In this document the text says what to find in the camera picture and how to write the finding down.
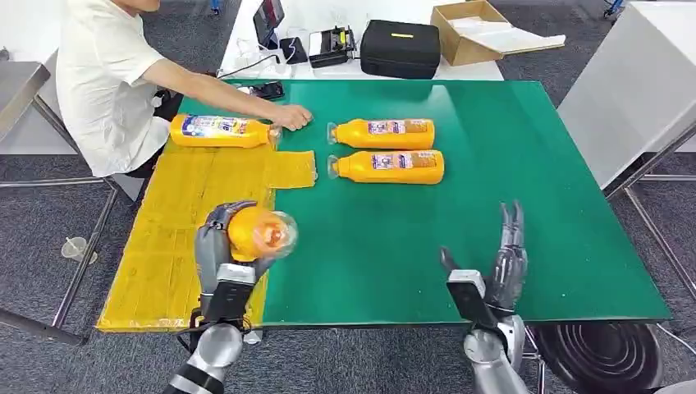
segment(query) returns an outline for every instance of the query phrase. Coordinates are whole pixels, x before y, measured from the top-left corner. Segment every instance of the yellow tape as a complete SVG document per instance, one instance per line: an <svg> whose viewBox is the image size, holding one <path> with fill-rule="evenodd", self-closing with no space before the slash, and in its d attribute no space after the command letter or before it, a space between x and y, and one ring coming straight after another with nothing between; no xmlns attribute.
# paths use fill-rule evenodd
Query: yellow tape
<svg viewBox="0 0 696 394"><path fill-rule="evenodd" d="M217 205L254 199L273 207L271 187L314 184L314 153L186 148L167 144L135 218L121 265L97 322L105 332L176 331L199 306L194 236ZM268 278L247 304L262 323Z"/></svg>

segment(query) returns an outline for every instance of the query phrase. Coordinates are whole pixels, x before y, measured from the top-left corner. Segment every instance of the white t-shirt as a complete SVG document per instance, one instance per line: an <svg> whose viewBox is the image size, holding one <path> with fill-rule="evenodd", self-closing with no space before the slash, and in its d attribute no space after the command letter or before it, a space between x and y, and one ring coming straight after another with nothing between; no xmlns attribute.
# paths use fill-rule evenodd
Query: white t-shirt
<svg viewBox="0 0 696 394"><path fill-rule="evenodd" d="M143 20L110 0L66 0L56 83L63 121L94 176L135 170L167 142L153 117L156 86L141 76L163 58Z"/></svg>

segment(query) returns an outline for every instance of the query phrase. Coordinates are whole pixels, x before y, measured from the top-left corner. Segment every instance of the bottle label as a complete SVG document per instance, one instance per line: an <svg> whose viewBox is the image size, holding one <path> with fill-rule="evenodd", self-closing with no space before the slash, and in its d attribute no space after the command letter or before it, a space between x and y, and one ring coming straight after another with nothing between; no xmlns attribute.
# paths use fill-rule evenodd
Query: bottle label
<svg viewBox="0 0 696 394"><path fill-rule="evenodd" d="M375 170L429 168L436 166L435 153L429 151L372 155L372 167Z"/></svg>
<svg viewBox="0 0 696 394"><path fill-rule="evenodd" d="M248 119L238 117L201 117L189 115L184 119L181 133L191 137L242 136Z"/></svg>
<svg viewBox="0 0 696 394"><path fill-rule="evenodd" d="M374 135L424 133L426 131L428 131L426 119L368 121L368 132Z"/></svg>

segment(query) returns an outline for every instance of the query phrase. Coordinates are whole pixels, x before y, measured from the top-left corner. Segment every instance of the black device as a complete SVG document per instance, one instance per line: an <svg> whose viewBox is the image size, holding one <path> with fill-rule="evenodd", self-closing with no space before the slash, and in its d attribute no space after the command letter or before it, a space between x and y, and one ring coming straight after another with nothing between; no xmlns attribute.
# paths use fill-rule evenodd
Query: black device
<svg viewBox="0 0 696 394"><path fill-rule="evenodd" d="M418 25L372 20L360 43L360 68L374 76L432 79L440 65L439 30Z"/></svg>
<svg viewBox="0 0 696 394"><path fill-rule="evenodd" d="M334 27L309 35L309 64L313 68L348 62L355 51L355 37L350 27Z"/></svg>
<svg viewBox="0 0 696 394"><path fill-rule="evenodd" d="M292 37L281 40L281 49L285 56L286 64L297 64L307 62L307 52L302 46L300 37Z"/></svg>
<svg viewBox="0 0 696 394"><path fill-rule="evenodd" d="M239 90L267 100L279 99L285 95L285 90L283 90L282 83L279 80L266 82L261 85L244 86L239 88Z"/></svg>
<svg viewBox="0 0 696 394"><path fill-rule="evenodd" d="M254 27L259 44L266 49L278 49L278 37L274 30L285 18L280 0L263 0L254 14Z"/></svg>

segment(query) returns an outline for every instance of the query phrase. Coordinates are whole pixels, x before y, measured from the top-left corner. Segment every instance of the metal table leg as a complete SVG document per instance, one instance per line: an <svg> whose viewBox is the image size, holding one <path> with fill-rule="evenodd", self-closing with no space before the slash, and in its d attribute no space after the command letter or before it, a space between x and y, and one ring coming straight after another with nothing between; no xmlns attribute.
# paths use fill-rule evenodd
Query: metal table leg
<svg viewBox="0 0 696 394"><path fill-rule="evenodd" d="M67 131L65 124L62 119L39 97L34 96L32 102L34 108L41 114L41 116L46 119L46 121L51 124L53 129L70 145L75 152L82 157L80 154L80 149L77 147L75 141L71 138ZM78 265L75 274L72 277L70 285L67 288L66 294L63 296L62 302L58 307L58 311L53 319L51 325L41 323L39 321L21 316L19 314L12 313L5 309L0 309L0 323L6 324L14 328L25 329L28 332L34 334L48 337L56 341L65 342L71 345L80 345L86 342L87 338L78 336L71 332L62 330L62 326L65 323L66 316L70 311L72 303L75 301L77 291L80 288L82 279L85 277L87 271L87 266L92 257L92 253L97 247L99 238L102 235L108 216L112 211L113 205L116 203L116 197L119 193L122 193L125 197L127 194L123 192L121 187L113 181L110 177L106 178L95 178L91 176L78 177L78 178L67 178L67 179L49 179L49 180L37 180L37 181L8 181L0 182L0 189L9 188L25 188L25 187L48 187L48 186L71 186L71 185L91 185L97 183L105 183L109 186L110 191L107 197L107 201L102 207L102 211L99 214L97 223L92 230L92 234L89 237L89 242L85 248L85 256Z"/></svg>
<svg viewBox="0 0 696 394"><path fill-rule="evenodd" d="M691 123L689 127L685 129L677 138L672 140L667 146L662 148L655 156L651 157L643 166L641 166L636 172L631 174L626 178L620 185L618 185L614 190L612 190L608 195L607 199L612 199L616 197L621 191L624 191L628 196L630 202L635 206L640 218L648 227L648 230L652 234L652 237L657 241L665 254L667 259L670 261L672 268L675 270L677 276L686 287L686 290L691 295L691 298L696 301L696 284L691 278L689 273L685 270L684 265L676 257L676 254L669 246L665 237L659 231L655 222L648 215L648 211L645 210L643 205L640 203L638 196L631 190L631 186L637 181L696 181L696 176L694 175L670 175L670 174L648 174L653 170L664 158L666 158L671 153L674 153L681 145L686 141L690 140L694 135L696 135L696 121Z"/></svg>
<svg viewBox="0 0 696 394"><path fill-rule="evenodd" d="M89 261L92 258L92 253L94 252L94 249L97 247L99 237L102 235L102 231L104 229L104 225L107 222L108 215L110 214L111 209L113 208L113 204L116 202L116 195L117 191L112 189L111 193L109 193L107 203L104 205L104 207L102 208L102 212L99 214L97 224L96 226L94 226L94 229L92 230L92 235L89 237L89 242L87 243L87 247L85 249L85 256L82 258L82 261L80 261L80 265L75 271L75 275L73 275L70 285L67 288L66 294L63 297L61 306L58 307L56 317L53 319L54 327L61 328L65 323L65 318L67 316L68 311L70 310L70 307L72 306L72 302L75 300L77 289L80 287L80 284L82 283L82 278L85 276L87 266L89 265Z"/></svg>
<svg viewBox="0 0 696 394"><path fill-rule="evenodd" d="M542 356L539 354L539 348L537 347L537 342L534 340L534 334L529 327L524 327L527 332L527 338L529 338L529 343L532 344L534 352L524 353L522 355L523 359L527 360L537 360L537 394L544 394L546 391L546 363L544 363Z"/></svg>
<svg viewBox="0 0 696 394"><path fill-rule="evenodd" d="M655 222L653 222L653 220L648 215L648 211L646 211L643 205L640 203L638 196L635 195L635 193L631 190L630 187L627 187L624 191L626 195L629 197L630 202L633 203L635 209L638 211L640 218L643 219L645 226L648 228L652 236L660 245L662 251L665 252L665 256L667 256L667 259L670 261L672 268L675 270L677 276L679 276L679 279L684 284L684 287L686 287L686 290L691 295L691 298L696 300L696 283L694 283L694 281L689 276L689 273L684 268L684 265L682 265L682 263L676 257L676 254L674 253L674 251L672 251L672 248L665 240L665 237L657 228Z"/></svg>
<svg viewBox="0 0 696 394"><path fill-rule="evenodd" d="M24 329L33 334L40 335L41 337L48 337L69 345L82 345L86 342L86 338L84 337L63 331L60 328L55 328L54 326L37 322L36 320L26 318L19 314L14 314L9 310L2 308L0 308L0 324Z"/></svg>

